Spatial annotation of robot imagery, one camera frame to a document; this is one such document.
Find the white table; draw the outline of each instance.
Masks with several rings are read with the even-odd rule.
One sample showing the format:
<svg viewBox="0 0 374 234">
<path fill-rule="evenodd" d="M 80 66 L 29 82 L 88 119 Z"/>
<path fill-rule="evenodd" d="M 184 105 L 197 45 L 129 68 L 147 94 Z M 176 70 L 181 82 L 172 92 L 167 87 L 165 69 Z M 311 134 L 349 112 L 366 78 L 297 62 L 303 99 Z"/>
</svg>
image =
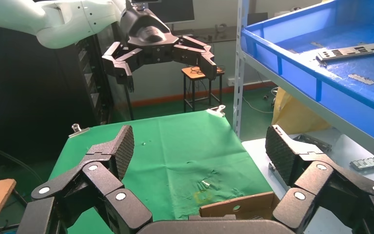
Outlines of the white table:
<svg viewBox="0 0 374 234">
<path fill-rule="evenodd" d="M 354 172 L 357 171 L 349 166 L 349 163 L 351 161 L 374 157 L 371 153 L 369 153 L 367 150 L 365 150 L 363 147 L 358 145 L 346 135 L 340 133 L 337 129 L 312 132 L 308 133 L 308 135 L 331 144 L 332 151 L 327 155 L 339 166 L 350 169 Z M 270 187 L 272 187 L 273 191 L 281 199 L 286 191 L 268 168 L 270 159 L 267 156 L 264 147 L 265 141 L 265 138 L 250 140 L 243 142 L 242 145 L 250 154 L 253 161 L 263 174 L 264 178 L 269 183 Z M 374 180 L 374 169 L 366 170 L 365 172 L 361 172 L 360 174 Z M 332 212 L 320 207 L 304 233 L 351 234 L 352 232 L 351 229 L 343 225 L 342 222 L 340 222 Z"/>
</svg>

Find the black cabinet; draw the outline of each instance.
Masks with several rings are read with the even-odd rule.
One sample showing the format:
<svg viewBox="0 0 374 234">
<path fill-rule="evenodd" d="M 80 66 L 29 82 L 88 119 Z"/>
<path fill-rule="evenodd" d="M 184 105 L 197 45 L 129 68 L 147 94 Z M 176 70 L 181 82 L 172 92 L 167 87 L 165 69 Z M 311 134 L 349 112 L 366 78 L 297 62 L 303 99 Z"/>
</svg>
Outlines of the black cabinet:
<svg viewBox="0 0 374 234">
<path fill-rule="evenodd" d="M 96 35 L 48 49 L 33 35 L 0 28 L 0 150 L 25 163 L 57 158 L 72 124 L 109 123 L 103 51 Z"/>
</svg>

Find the green cloth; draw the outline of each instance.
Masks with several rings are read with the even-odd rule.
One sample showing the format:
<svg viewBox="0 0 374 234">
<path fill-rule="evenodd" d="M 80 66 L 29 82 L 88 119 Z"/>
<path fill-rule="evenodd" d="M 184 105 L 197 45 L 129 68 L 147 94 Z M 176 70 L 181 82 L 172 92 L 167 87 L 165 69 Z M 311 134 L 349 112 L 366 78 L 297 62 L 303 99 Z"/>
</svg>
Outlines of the green cloth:
<svg viewBox="0 0 374 234">
<path fill-rule="evenodd" d="M 225 118 L 206 111 L 91 128 L 68 139 L 51 178 L 76 166 L 94 144 L 112 140 L 122 125 L 134 132 L 134 155 L 123 179 L 154 221 L 187 219 L 200 206 L 272 191 Z M 90 209 L 69 234 L 111 233 Z"/>
</svg>

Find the textured fingertip pad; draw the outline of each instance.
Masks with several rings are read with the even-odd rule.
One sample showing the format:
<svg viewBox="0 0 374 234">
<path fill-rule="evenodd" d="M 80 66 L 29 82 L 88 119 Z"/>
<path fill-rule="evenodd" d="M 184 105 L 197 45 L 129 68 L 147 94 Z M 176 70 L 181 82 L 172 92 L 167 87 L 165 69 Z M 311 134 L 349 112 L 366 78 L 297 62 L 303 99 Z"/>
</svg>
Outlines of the textured fingertip pad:
<svg viewBox="0 0 374 234">
<path fill-rule="evenodd" d="M 118 179 L 122 180 L 134 154 L 134 134 L 130 125 L 124 125 L 117 135 L 118 148 L 113 153 L 117 165 Z"/>
<path fill-rule="evenodd" d="M 286 133 L 278 125 L 268 127 L 265 147 L 267 156 L 286 185 L 289 185 L 293 164 L 297 155 L 283 139 L 283 135 L 286 136 Z"/>
</svg>

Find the orange baseboard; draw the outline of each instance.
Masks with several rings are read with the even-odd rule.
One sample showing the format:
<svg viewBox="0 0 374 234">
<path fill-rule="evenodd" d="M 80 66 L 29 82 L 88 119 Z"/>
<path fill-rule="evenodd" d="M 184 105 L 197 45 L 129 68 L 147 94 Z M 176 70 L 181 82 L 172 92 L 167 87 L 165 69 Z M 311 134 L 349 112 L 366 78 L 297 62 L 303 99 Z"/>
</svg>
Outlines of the orange baseboard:
<svg viewBox="0 0 374 234">
<path fill-rule="evenodd" d="M 244 90 L 253 90 L 253 89 L 258 89 L 266 86 L 276 86 L 273 82 L 264 82 L 264 83 L 258 83 L 258 84 L 249 84 L 244 86 Z M 211 92 L 214 95 L 218 95 L 220 90 L 219 89 L 214 89 L 211 90 Z M 224 94 L 227 93 L 233 93 L 234 92 L 234 87 L 225 87 L 222 89 L 222 92 Z M 199 91 L 196 92 L 196 98 L 204 97 L 207 95 L 206 91 Z M 172 96 L 167 96 L 167 97 L 158 97 L 158 98 L 152 98 L 152 99 L 146 99 L 146 100 L 140 100 L 140 101 L 132 101 L 131 104 L 133 107 L 139 107 L 139 106 L 149 106 L 149 105 L 155 105 L 155 104 L 160 104 L 160 103 L 165 103 L 165 102 L 171 102 L 171 101 L 182 101 L 184 98 L 184 94 L 177 94 L 177 95 L 172 95 Z"/>
</svg>

